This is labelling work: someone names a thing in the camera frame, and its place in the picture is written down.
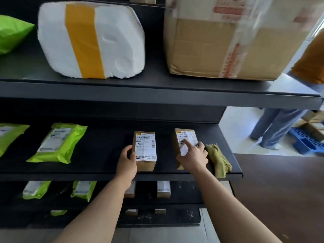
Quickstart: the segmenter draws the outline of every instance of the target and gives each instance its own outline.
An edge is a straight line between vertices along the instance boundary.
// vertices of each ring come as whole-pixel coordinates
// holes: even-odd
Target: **blue plastic pallet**
[[[303,129],[291,128],[289,134],[296,138],[293,146],[300,154],[324,153],[324,143],[318,142]]]

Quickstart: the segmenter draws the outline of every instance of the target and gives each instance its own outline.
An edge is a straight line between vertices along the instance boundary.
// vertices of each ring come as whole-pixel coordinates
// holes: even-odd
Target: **yellow cloth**
[[[308,45],[291,73],[313,84],[324,84],[324,31],[321,30]]]
[[[232,165],[222,154],[222,151],[219,149],[217,144],[206,145],[206,149],[209,158],[213,161],[215,165],[215,177],[225,178],[226,173],[232,171]]]

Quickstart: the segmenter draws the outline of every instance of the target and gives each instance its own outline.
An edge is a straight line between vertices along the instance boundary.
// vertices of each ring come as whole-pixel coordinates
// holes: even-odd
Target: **person's left hand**
[[[125,183],[126,189],[130,187],[137,172],[136,154],[132,153],[129,159],[127,158],[127,152],[131,148],[132,145],[128,145],[121,151],[115,175],[115,178]]]

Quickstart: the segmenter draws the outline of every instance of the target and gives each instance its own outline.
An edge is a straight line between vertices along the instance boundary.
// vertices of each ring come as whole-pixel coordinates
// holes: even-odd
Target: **green package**
[[[57,216],[62,216],[67,212],[67,210],[59,211],[59,210],[52,210],[51,211],[51,216],[57,217]]]
[[[95,189],[97,181],[74,181],[71,198],[79,197],[88,200],[91,199],[93,190]]]
[[[0,55],[9,53],[34,27],[34,24],[0,15]]]
[[[46,194],[51,181],[29,181],[22,192],[24,200],[40,199]]]
[[[0,157],[5,153],[9,145],[28,129],[25,124],[0,123]]]
[[[37,153],[27,162],[62,162],[71,163],[75,145],[84,135],[87,126],[78,124],[54,123],[52,130],[43,140]]]

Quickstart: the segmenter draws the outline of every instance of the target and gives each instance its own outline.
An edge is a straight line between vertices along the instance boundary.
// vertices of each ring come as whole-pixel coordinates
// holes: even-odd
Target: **yellow tape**
[[[65,8],[65,26],[83,78],[105,78],[95,28],[95,9],[71,3]]]

